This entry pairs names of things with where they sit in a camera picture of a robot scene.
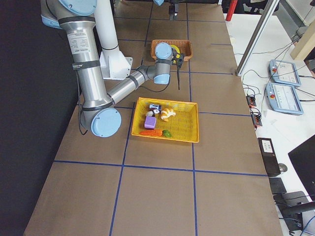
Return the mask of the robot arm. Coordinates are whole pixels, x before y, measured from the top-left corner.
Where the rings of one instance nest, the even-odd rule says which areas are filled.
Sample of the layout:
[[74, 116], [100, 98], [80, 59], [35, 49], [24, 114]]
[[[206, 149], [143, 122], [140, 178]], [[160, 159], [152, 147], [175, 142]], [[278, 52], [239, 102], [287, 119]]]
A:
[[[158, 5], [161, 6], [165, 0], [153, 0], [153, 2]], [[167, 1], [169, 3], [169, 7], [168, 7], [168, 14], [169, 14], [169, 20], [176, 20], [177, 16], [178, 16], [178, 11], [179, 11], [179, 1], [178, 0], [168, 0]]]
[[72, 54], [72, 68], [77, 76], [79, 127], [102, 138], [114, 135], [121, 126], [121, 115], [114, 108], [147, 80], [167, 85], [172, 62], [183, 55], [165, 42], [156, 45], [156, 62], [140, 66], [121, 76], [112, 89], [104, 79], [114, 78], [114, 67], [130, 69], [119, 49], [111, 3], [108, 0], [43, 0], [41, 18], [46, 26], [66, 32]]

